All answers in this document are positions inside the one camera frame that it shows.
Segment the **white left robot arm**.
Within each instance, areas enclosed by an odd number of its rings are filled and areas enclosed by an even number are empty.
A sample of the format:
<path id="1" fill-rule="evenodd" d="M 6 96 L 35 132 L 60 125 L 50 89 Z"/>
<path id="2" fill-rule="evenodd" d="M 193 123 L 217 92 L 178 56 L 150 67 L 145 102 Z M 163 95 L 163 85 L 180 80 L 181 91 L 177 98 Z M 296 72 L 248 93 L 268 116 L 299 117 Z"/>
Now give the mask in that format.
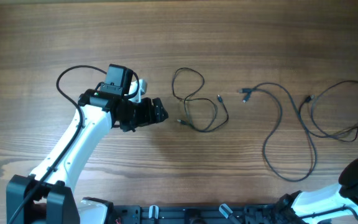
<path id="1" fill-rule="evenodd" d="M 110 64 L 106 79 L 82 93 L 71 124 L 48 156 L 27 176 L 14 175 L 6 189 L 8 223 L 120 223 L 107 200 L 73 192 L 90 155 L 115 124 L 124 131 L 161 123 L 168 118 L 160 98 L 143 98 L 146 84 L 137 74 Z"/>

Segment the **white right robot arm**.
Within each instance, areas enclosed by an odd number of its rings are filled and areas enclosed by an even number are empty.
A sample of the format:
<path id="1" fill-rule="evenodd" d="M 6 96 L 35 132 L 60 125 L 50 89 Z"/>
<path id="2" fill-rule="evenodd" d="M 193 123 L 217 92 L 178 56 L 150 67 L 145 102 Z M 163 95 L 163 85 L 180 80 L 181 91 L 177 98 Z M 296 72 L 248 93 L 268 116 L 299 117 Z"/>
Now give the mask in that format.
<path id="1" fill-rule="evenodd" d="M 297 192 L 282 208 L 288 223 L 319 223 L 352 215 L 358 221 L 358 158 L 341 173 L 338 183 L 312 192 Z"/>

